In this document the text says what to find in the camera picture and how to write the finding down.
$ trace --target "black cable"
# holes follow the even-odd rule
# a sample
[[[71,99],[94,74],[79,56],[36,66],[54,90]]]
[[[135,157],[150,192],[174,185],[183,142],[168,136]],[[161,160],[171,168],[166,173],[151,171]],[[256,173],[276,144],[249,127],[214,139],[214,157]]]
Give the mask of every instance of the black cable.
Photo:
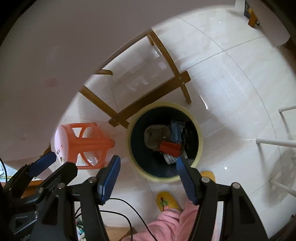
[[[154,235],[151,233],[151,231],[149,230],[147,224],[145,223],[145,221],[142,219],[141,215],[137,212],[136,209],[134,209],[134,207],[132,205],[130,205],[127,201],[123,200],[123,199],[120,199],[120,198],[109,198],[109,200],[112,199],[112,200],[119,200],[119,201],[122,201],[122,202],[125,202],[127,205],[129,205],[135,212],[136,214],[139,216],[139,218],[142,220],[142,222],[144,223],[146,229],[148,230],[148,232],[151,234],[151,236],[154,238],[155,241],[158,241]]]
[[[5,179],[6,179],[5,183],[7,183],[7,172],[6,172],[6,168],[4,166],[4,163],[3,163],[2,159],[1,159],[1,157],[0,157],[0,162],[1,162],[2,166],[3,166],[4,171],[5,171]]]
[[[118,214],[118,215],[120,215],[120,216],[123,216],[123,217],[125,217],[125,218],[126,218],[126,220],[128,221],[128,224],[129,224],[129,226],[130,226],[130,232],[131,232],[131,241],[133,241],[133,228],[132,228],[132,226],[131,226],[131,222],[130,222],[130,220],[128,219],[128,217],[127,217],[127,216],[125,216],[125,215],[123,215],[123,214],[121,214],[121,213],[112,212],[112,211],[105,211],[105,210],[100,210],[100,212],[102,212],[102,213],[115,213],[115,214]],[[75,217],[75,219],[76,219],[76,218],[78,218],[78,217],[80,217],[80,216],[81,216],[81,214],[82,214],[82,213],[78,214],[78,215]]]
[[[78,211],[81,209],[81,206],[76,210],[75,216],[77,215]]]

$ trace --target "orange stool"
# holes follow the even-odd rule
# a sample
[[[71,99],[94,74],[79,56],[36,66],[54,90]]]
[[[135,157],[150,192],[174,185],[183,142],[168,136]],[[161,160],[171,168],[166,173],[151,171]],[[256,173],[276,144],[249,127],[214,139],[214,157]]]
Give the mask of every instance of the orange stool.
[[[91,127],[93,133],[90,137],[83,137],[86,128]],[[81,128],[77,137],[72,128]],[[74,123],[61,125],[57,128],[54,136],[54,147],[62,164],[66,161],[76,164],[80,153],[87,166],[77,166],[78,169],[98,169],[104,167],[104,161],[109,148],[114,147],[114,140],[104,136],[96,123]],[[95,165],[91,164],[85,157],[85,152],[92,152],[97,159]]]

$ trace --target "metal bolt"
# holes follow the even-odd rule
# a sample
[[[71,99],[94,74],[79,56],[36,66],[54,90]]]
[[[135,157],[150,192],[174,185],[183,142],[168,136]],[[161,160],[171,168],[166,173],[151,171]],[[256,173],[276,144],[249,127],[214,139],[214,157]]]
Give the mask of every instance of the metal bolt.
[[[210,179],[208,177],[202,177],[202,181],[204,183],[208,183],[210,181]]]
[[[95,177],[90,177],[90,178],[89,178],[89,182],[90,182],[90,183],[94,183],[94,182],[96,182],[96,178],[95,178]]]
[[[240,184],[239,184],[239,183],[233,183],[232,186],[233,186],[235,189],[240,189]]]
[[[65,187],[65,184],[64,183],[59,183],[58,185],[57,185],[57,188],[58,189],[62,189],[62,188],[64,188]]]
[[[39,216],[39,212],[36,210],[36,211],[35,211],[35,218],[37,219],[38,216]]]
[[[43,187],[39,188],[39,189],[38,189],[38,193],[42,193],[42,192],[43,192],[43,190],[44,190],[44,188],[43,188]]]

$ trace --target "pink pants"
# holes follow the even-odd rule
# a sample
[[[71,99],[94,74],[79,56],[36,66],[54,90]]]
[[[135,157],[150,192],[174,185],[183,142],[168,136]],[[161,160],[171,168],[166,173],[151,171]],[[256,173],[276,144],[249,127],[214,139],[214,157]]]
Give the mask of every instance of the pink pants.
[[[196,219],[198,206],[187,201],[184,211],[168,209],[158,215],[155,221],[148,224],[149,230],[158,241],[187,241]],[[214,230],[212,241],[218,240]],[[134,241],[155,241],[151,234],[145,230],[133,235]]]

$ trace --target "person's leg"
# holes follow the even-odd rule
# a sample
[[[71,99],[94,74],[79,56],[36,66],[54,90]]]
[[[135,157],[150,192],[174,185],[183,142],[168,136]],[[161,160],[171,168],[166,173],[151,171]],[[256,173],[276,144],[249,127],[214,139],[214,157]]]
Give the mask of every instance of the person's leg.
[[[203,171],[200,173],[203,177],[208,177],[214,182],[215,176],[212,172],[210,171]],[[195,206],[190,200],[187,200],[185,203],[185,208],[184,211],[182,212],[180,216],[180,221],[179,221],[179,233],[176,235],[176,241],[187,241],[189,239],[191,230],[193,228],[193,224],[196,219],[196,215],[198,212],[199,206]],[[214,234],[212,241],[216,241],[216,233],[214,229]]]
[[[181,207],[173,196],[166,191],[159,193],[156,201],[161,214],[147,226],[158,241],[175,241],[182,213]],[[130,239],[130,237],[126,237],[122,241],[130,241]],[[145,228],[143,232],[134,234],[133,240],[154,241],[154,238]]]

